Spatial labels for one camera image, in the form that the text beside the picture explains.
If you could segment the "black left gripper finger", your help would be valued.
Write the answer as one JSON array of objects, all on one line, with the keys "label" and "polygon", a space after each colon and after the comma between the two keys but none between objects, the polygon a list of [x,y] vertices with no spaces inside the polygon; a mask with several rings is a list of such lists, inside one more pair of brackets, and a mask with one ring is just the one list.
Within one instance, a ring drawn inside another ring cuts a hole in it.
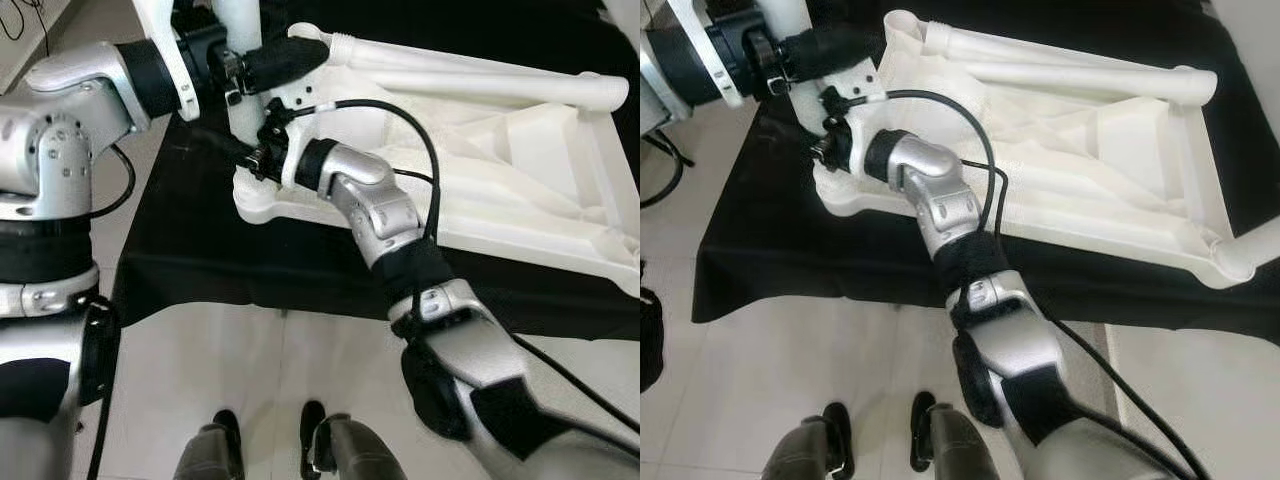
[{"label": "black left gripper finger", "polygon": [[302,78],[323,65],[330,49],[315,38],[282,38],[243,55],[243,86],[250,95]]},{"label": "black left gripper finger", "polygon": [[781,41],[787,84],[815,81],[854,68],[884,49],[884,40],[854,28],[813,28]]}]

